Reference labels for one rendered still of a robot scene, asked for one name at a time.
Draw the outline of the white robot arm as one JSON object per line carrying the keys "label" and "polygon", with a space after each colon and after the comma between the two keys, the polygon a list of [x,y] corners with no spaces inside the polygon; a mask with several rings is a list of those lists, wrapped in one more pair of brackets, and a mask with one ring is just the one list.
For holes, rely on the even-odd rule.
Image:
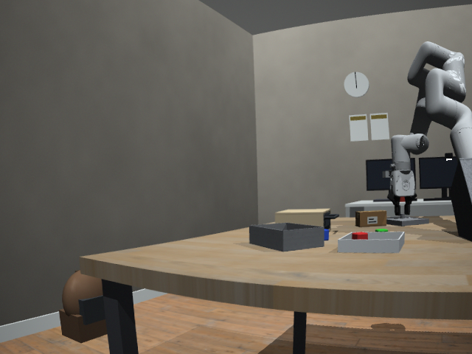
{"label": "white robot arm", "polygon": [[[426,63],[438,69],[429,71],[424,68]],[[466,96],[464,66],[460,52],[429,41],[421,45],[407,77],[409,84],[419,88],[411,135],[391,138],[392,170],[382,171],[383,178],[390,178],[393,170],[411,169],[410,152],[416,155],[428,149],[431,121],[451,129],[457,163],[459,158],[472,158],[472,112],[462,104]]]}

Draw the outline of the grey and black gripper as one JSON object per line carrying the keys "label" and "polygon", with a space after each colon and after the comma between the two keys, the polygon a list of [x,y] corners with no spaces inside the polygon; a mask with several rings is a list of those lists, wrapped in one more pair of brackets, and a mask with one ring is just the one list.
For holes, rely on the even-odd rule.
{"label": "grey and black gripper", "polygon": [[400,197],[405,197],[404,214],[410,215],[410,204],[417,197],[414,174],[410,169],[393,170],[391,172],[390,191],[387,198],[395,205],[395,215],[400,215]]}

